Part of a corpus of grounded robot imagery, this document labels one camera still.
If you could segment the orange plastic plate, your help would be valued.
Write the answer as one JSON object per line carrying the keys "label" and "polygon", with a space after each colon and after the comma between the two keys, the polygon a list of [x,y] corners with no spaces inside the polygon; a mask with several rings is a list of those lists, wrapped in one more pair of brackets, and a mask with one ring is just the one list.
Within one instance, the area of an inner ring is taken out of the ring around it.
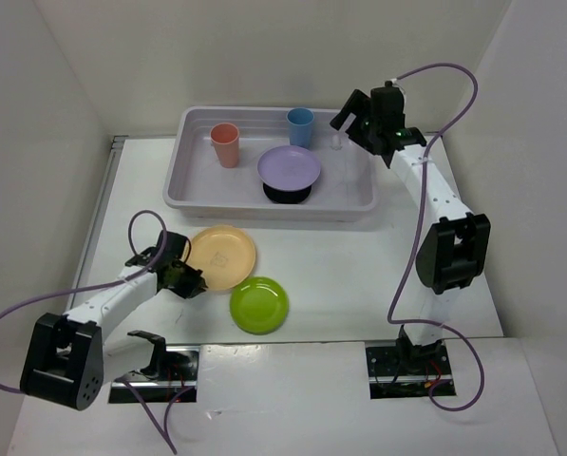
{"label": "orange plastic plate", "polygon": [[224,292],[233,289],[253,272],[256,248],[243,230],[231,225],[216,225],[191,239],[187,263],[202,270],[209,292]]}

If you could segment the blue plastic cup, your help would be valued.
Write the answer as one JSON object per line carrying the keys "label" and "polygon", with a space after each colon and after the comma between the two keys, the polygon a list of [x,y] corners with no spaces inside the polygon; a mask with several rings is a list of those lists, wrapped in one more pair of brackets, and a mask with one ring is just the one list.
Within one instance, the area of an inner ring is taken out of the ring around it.
{"label": "blue plastic cup", "polygon": [[293,108],[286,116],[289,127],[290,145],[309,148],[312,140],[314,114],[304,107]]}

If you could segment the green plastic plate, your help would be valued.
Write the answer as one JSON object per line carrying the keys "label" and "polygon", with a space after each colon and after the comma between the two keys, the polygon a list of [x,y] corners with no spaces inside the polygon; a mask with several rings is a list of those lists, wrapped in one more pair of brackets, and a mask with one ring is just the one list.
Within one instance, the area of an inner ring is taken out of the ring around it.
{"label": "green plastic plate", "polygon": [[255,276],[233,289],[229,309],[233,321],[242,331],[265,335],[277,331],[285,323],[290,301],[278,282]]}

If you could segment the purple plastic plate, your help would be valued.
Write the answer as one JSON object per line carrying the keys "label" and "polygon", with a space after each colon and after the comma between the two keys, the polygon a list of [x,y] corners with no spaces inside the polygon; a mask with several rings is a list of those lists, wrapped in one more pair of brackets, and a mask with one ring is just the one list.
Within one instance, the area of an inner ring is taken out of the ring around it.
{"label": "purple plastic plate", "polygon": [[260,179],[273,189],[294,192],[312,186],[320,177],[321,161],[310,150],[283,145],[265,151],[257,162]]}

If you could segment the black small plate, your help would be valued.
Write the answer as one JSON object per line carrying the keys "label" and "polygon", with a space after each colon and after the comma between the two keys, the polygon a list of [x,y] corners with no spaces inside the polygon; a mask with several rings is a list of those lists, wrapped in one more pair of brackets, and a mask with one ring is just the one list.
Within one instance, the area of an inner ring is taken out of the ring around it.
{"label": "black small plate", "polygon": [[262,183],[265,196],[273,203],[277,204],[300,204],[305,201],[312,192],[312,187],[308,186],[301,190],[284,191],[275,189],[265,182]]}

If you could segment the pink plastic cup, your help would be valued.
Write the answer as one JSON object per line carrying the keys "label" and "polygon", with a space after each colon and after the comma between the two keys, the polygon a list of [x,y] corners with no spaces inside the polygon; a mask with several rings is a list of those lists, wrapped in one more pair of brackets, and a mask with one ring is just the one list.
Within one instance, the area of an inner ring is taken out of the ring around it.
{"label": "pink plastic cup", "polygon": [[235,168],[239,163],[239,130],[232,123],[218,123],[210,132],[219,164],[225,168]]}

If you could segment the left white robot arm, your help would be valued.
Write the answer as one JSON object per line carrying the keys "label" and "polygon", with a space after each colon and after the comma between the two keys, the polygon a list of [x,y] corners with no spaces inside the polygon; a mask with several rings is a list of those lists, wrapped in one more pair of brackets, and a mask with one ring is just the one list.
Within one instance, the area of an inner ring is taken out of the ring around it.
{"label": "left white robot arm", "polygon": [[168,368],[166,340],[146,330],[126,338],[108,338],[142,304],[161,291],[182,299],[204,293],[200,269],[188,265],[191,241],[163,231],[155,246],[124,264],[119,284],[107,287],[83,304],[57,315],[45,313],[34,325],[20,390],[71,409],[87,409],[102,385],[130,371],[146,379],[162,377]]}

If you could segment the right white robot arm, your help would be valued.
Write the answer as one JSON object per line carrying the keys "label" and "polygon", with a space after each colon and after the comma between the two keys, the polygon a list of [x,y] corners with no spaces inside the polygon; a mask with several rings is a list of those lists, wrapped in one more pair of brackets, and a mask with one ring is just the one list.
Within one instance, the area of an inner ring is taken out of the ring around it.
{"label": "right white robot arm", "polygon": [[421,233],[407,277],[421,288],[395,342],[397,366],[415,373],[441,354],[443,324],[460,291],[482,274],[491,223],[460,200],[429,157],[431,142],[405,120],[403,91],[387,82],[369,94],[353,90],[330,125],[381,158],[419,207]]}

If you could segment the lavender plastic bin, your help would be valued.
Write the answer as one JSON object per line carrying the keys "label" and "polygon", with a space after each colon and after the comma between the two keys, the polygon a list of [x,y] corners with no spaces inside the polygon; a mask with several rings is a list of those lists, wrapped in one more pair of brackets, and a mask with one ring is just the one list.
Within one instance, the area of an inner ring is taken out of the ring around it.
{"label": "lavender plastic bin", "polygon": [[[315,109],[311,150],[321,175],[299,204],[277,204],[264,194],[257,163],[289,142],[285,107],[194,106],[180,128],[163,187],[163,200],[188,218],[284,221],[356,221],[378,203],[380,189],[370,155],[330,126],[335,112]],[[220,165],[210,133],[221,123],[240,132],[240,161]]]}

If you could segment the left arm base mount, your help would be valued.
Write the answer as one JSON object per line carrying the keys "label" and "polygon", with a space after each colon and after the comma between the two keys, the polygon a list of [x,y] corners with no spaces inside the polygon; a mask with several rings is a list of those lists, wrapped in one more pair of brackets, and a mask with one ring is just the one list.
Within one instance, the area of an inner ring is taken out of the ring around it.
{"label": "left arm base mount", "polygon": [[122,379],[145,403],[197,401],[199,346],[168,344],[163,336],[140,330],[129,332],[124,342],[140,364]]}

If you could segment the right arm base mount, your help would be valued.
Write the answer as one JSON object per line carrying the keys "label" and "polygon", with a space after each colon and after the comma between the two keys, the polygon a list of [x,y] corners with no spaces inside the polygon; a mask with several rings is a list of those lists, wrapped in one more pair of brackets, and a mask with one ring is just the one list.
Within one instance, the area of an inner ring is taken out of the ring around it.
{"label": "right arm base mount", "polygon": [[455,396],[456,390],[445,345],[425,360],[402,361],[400,351],[392,341],[365,346],[372,400]]}

